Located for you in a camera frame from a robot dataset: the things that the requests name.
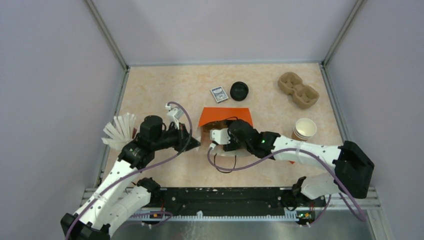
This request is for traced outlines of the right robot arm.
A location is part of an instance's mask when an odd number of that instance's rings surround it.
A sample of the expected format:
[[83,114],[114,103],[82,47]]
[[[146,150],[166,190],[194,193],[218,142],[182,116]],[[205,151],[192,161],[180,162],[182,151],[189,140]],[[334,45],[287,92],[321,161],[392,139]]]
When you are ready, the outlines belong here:
[[325,170],[316,176],[301,178],[294,185],[293,200],[307,206],[312,200],[343,193],[365,199],[375,165],[353,141],[342,145],[319,145],[294,140],[276,132],[258,132],[244,120],[234,120],[228,128],[231,140],[261,161],[291,161]]

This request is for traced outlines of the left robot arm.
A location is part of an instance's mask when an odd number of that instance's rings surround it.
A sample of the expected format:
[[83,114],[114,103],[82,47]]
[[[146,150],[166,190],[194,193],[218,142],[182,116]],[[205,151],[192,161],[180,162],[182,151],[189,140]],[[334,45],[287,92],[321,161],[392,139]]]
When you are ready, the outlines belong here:
[[118,155],[109,175],[75,213],[65,214],[61,227],[67,240],[109,240],[137,210],[160,202],[159,184],[144,178],[130,194],[120,198],[127,186],[141,173],[158,167],[150,164],[155,153],[173,148],[178,155],[200,145],[192,137],[193,124],[170,123],[149,115],[140,124],[135,138]]

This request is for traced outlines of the orange paper bag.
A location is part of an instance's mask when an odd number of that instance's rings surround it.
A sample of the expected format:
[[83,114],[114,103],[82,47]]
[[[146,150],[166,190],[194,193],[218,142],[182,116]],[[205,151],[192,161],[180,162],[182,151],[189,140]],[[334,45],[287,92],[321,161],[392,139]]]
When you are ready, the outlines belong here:
[[[251,112],[247,107],[204,107],[200,114],[196,130],[196,139],[200,141],[198,153],[206,154],[210,144],[210,130],[228,128],[234,120],[244,120],[253,126]],[[251,154],[245,149],[224,151],[224,145],[216,146],[210,152],[212,163],[218,166],[220,173],[229,174],[237,168],[237,161]]]

